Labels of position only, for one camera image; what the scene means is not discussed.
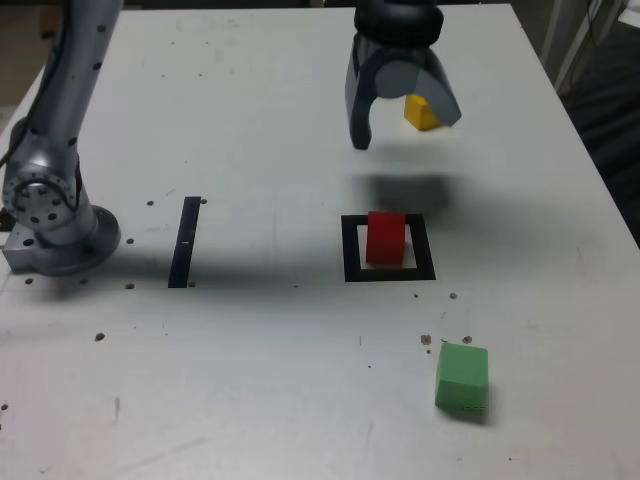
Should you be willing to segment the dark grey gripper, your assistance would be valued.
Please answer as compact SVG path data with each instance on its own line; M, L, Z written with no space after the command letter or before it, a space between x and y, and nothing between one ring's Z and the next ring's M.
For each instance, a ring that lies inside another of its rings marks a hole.
M395 99L417 95L425 99L442 124L453 126L461 118L459 105L439 60L435 60L434 67L420 67L432 66L434 59L430 49L396 48L366 37L354 38L346 74L345 103L349 134L355 149L369 148L372 139L369 115L378 97ZM395 61L380 68L382 60Z

